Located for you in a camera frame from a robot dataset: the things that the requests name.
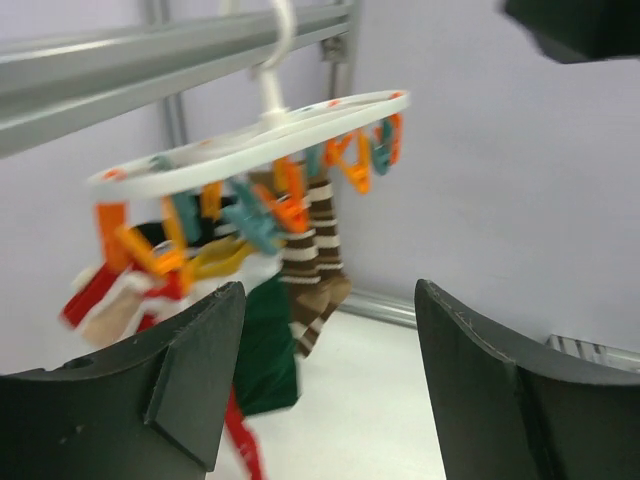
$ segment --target teal clothespin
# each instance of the teal clothespin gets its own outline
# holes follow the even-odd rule
[[[240,233],[261,252],[267,255],[278,253],[276,240],[280,231],[276,221],[253,193],[250,184],[230,178],[227,185],[233,190],[238,201],[235,205],[224,207],[222,216],[238,227]]]
[[[377,139],[370,139],[371,161],[373,168],[378,175],[386,175],[391,167],[391,153],[393,147],[393,124],[391,119],[382,120],[382,138],[380,143]]]
[[[307,170],[307,178],[315,177],[320,174],[320,165],[322,163],[322,143],[313,147],[305,148],[304,160]]]
[[[173,170],[173,164],[164,155],[157,155],[151,159],[151,169],[156,172]],[[180,217],[182,230],[189,243],[196,242],[202,235],[200,222],[198,221],[198,205],[193,195],[187,192],[179,192],[171,195],[171,200]]]

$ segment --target white table surface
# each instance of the white table surface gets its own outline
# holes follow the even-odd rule
[[[444,480],[415,330],[336,312],[291,410],[250,420],[268,480]],[[225,440],[207,479],[248,477]]]

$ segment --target brown striped sock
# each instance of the brown striped sock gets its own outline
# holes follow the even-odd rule
[[[251,172],[253,183],[273,191],[273,175],[270,172]],[[322,313],[330,300],[329,288],[321,282],[318,273],[318,247],[314,243],[315,231],[286,233],[282,252],[281,281],[287,286],[291,308],[291,331],[296,339],[298,353],[309,356],[324,326]]]
[[[333,208],[333,189],[326,173],[309,180],[309,214],[311,226],[316,230],[318,247],[318,271],[323,284],[330,292],[329,305],[320,318],[327,321],[331,314],[351,293],[351,280],[342,271],[338,220]]]

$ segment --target white backdrop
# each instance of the white backdrop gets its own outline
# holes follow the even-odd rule
[[[217,13],[217,1],[173,3],[179,19]],[[241,5],[264,9],[269,2]],[[0,41],[139,25],[142,12],[138,0],[0,0]],[[323,99],[325,70],[315,47],[292,54],[282,69],[287,102],[296,107]],[[257,93],[245,72],[187,92],[191,138],[254,122]],[[72,294],[72,279],[100,258],[84,180],[162,150],[161,118],[156,106],[145,107],[0,160],[0,374],[54,368],[88,351],[57,319]],[[151,204],[133,207],[134,221],[155,210]]]
[[[640,350],[640,63],[556,65],[496,0],[401,3],[364,1],[355,90],[413,105],[396,169],[340,185],[356,286]]]

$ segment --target dark green cloth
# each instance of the dark green cloth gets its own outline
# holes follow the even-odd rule
[[[238,405],[246,416],[292,407],[298,401],[290,321],[280,275],[249,293],[233,377]]]

